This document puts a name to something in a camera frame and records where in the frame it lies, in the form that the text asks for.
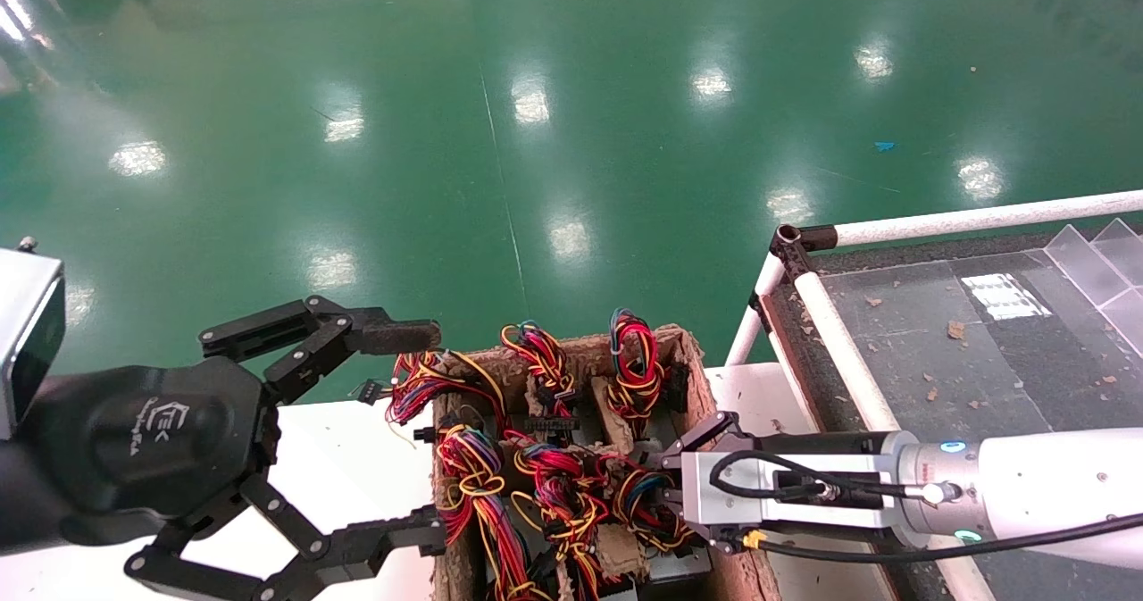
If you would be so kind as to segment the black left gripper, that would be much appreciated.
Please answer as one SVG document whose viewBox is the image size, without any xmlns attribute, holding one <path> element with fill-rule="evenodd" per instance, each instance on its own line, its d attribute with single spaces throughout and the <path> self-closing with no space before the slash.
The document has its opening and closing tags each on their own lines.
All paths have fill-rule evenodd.
<svg viewBox="0 0 1143 601">
<path fill-rule="evenodd" d="M 433 505 L 319 532 L 266 479 L 277 404 L 295 403 L 350 356 L 418 353 L 441 338 L 432 319 L 313 295 L 205 329 L 197 340 L 208 360 L 198 364 L 46 378 L 18 426 L 18 544 L 110 547 L 158 532 L 123 572 L 183 600 L 314 600 L 375 578 L 398 548 L 441 555 Z M 278 350 L 263 382 L 238 364 Z M 246 508 L 295 548 L 281 570 L 257 578 L 182 556 Z"/>
</svg>

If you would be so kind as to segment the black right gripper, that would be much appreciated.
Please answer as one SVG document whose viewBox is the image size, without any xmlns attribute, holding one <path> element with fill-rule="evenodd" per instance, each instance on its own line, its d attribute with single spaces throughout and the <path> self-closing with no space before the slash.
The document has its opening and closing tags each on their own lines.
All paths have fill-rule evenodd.
<svg viewBox="0 0 1143 601">
<path fill-rule="evenodd" d="M 738 412 L 718 411 L 700 420 L 697 426 L 685 431 L 673 444 L 666 447 L 663 452 L 663 470 L 681 470 L 682 456 L 686 452 L 732 452 L 752 449 L 773 455 L 880 455 L 895 441 L 897 441 L 895 431 L 829 431 L 829 433 L 801 435 L 756 436 L 740 431 Z M 748 551 L 746 544 L 742 540 L 748 534 L 746 524 L 692 522 L 684 516 L 682 503 L 680 488 L 663 490 L 663 504 L 689 530 L 705 540 L 709 547 L 718 548 L 726 554 Z"/>
</svg>

